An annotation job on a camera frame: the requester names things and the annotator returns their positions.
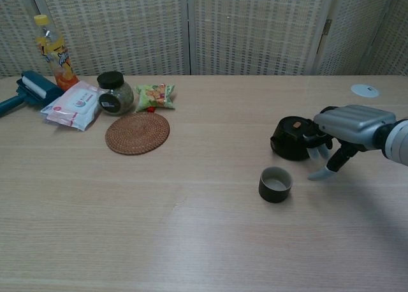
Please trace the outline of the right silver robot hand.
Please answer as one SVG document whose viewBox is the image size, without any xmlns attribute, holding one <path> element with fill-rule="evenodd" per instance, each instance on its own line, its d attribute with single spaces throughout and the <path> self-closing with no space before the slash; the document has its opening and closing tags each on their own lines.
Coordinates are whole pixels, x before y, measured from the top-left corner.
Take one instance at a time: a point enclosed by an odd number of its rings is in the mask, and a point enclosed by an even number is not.
<svg viewBox="0 0 408 292">
<path fill-rule="evenodd" d="M 309 180 L 324 180 L 336 174 L 358 152 L 385 150 L 386 140 L 397 126 L 392 112 L 363 106 L 328 106 L 315 115 L 303 134 L 310 157 L 328 157 L 332 140 L 340 148 L 328 158 L 326 165 L 308 176 Z"/>
</svg>

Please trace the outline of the grey round bowl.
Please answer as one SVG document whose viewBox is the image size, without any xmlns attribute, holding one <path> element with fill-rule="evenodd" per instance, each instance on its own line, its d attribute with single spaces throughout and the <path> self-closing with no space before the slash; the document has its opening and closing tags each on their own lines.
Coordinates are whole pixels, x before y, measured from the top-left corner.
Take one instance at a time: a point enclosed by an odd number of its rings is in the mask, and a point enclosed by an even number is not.
<svg viewBox="0 0 408 292">
<path fill-rule="evenodd" d="M 258 193 L 267 202 L 280 203 L 288 197 L 292 185 L 293 178 L 285 169 L 271 166 L 261 173 Z"/>
</svg>

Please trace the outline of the green snack bag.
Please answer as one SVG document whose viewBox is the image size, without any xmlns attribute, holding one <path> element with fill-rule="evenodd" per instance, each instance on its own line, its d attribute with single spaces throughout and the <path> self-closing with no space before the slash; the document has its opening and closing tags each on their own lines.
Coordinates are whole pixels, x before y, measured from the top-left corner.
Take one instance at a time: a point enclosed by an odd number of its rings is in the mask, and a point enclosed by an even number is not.
<svg viewBox="0 0 408 292">
<path fill-rule="evenodd" d="M 138 95 L 136 111 L 141 112 L 150 107 L 175 109 L 171 99 L 174 88 L 174 85 L 165 83 L 158 85 L 138 85 L 136 87 L 136 93 Z"/>
</svg>

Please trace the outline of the round woven rattan coaster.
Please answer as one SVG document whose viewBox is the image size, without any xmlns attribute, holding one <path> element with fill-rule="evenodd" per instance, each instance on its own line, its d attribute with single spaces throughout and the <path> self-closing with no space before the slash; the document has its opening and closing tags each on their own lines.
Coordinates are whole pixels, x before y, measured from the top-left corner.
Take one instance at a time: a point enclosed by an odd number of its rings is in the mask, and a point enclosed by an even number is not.
<svg viewBox="0 0 408 292">
<path fill-rule="evenodd" d="M 162 115 L 140 112 L 117 119 L 106 130 L 105 142 L 112 151 L 132 156 L 160 147 L 170 134 L 170 124 Z"/>
</svg>

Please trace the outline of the glass jar with black lid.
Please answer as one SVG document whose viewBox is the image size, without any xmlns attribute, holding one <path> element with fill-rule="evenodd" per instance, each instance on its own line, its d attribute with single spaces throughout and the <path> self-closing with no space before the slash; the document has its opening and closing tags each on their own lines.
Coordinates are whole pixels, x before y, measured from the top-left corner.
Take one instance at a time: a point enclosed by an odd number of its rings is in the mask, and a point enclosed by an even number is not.
<svg viewBox="0 0 408 292">
<path fill-rule="evenodd" d="M 112 115 L 128 112 L 134 103 L 131 86 L 124 80 L 119 71 L 107 71 L 97 77 L 99 88 L 103 93 L 99 96 L 100 107 Z"/>
</svg>

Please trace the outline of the woven folding screen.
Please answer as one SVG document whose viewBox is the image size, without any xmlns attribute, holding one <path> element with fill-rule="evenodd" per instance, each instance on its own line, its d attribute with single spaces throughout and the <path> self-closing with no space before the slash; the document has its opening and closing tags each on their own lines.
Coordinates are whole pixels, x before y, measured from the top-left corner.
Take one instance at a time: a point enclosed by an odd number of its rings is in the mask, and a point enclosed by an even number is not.
<svg viewBox="0 0 408 292">
<path fill-rule="evenodd" d="M 408 77 L 408 0 L 0 0 L 0 78 L 51 74 L 38 14 L 81 76 Z"/>
</svg>

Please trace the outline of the pink wet wipes pack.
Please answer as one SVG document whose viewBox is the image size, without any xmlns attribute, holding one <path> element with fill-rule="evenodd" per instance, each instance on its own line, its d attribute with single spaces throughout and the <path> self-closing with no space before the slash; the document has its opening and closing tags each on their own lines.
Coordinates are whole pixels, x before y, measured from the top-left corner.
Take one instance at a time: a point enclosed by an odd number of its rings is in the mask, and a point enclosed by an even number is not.
<svg viewBox="0 0 408 292">
<path fill-rule="evenodd" d="M 100 111 L 102 90 L 79 81 L 40 112 L 46 120 L 85 131 Z"/>
</svg>

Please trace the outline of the orange drink bottle yellow cap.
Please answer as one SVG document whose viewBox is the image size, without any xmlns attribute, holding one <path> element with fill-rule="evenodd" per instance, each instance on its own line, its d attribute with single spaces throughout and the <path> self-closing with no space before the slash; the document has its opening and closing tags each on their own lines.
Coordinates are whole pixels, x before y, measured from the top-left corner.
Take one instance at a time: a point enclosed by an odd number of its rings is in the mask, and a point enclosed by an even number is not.
<svg viewBox="0 0 408 292">
<path fill-rule="evenodd" d="M 49 65 L 56 85 L 63 91 L 67 91 L 77 84 L 79 79 L 73 71 L 64 37 L 47 15 L 35 15 L 34 22 L 38 28 L 36 44 L 41 56 Z"/>
</svg>

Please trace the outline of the teal lint roller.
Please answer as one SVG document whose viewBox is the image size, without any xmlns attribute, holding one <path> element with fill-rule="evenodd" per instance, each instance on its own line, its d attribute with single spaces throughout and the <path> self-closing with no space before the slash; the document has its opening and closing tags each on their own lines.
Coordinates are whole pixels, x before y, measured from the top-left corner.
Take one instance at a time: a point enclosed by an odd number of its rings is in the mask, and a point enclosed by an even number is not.
<svg viewBox="0 0 408 292">
<path fill-rule="evenodd" d="M 64 94 L 56 84 L 35 71 L 23 71 L 22 77 L 16 81 L 16 96 L 0 102 L 0 116 L 23 103 L 45 107 Z"/>
</svg>

